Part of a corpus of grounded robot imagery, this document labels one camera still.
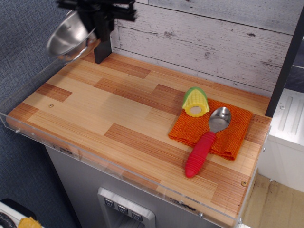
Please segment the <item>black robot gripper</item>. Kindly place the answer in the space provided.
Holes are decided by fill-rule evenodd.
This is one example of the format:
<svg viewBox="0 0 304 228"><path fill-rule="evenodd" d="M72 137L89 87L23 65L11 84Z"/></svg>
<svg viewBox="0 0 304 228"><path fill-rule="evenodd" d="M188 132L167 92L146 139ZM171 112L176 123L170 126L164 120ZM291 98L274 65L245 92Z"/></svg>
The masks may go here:
<svg viewBox="0 0 304 228"><path fill-rule="evenodd" d="M58 7L76 10L87 32L95 29L101 42L109 40L114 29L114 19L136 20L134 3L134 0L56 0Z"/></svg>

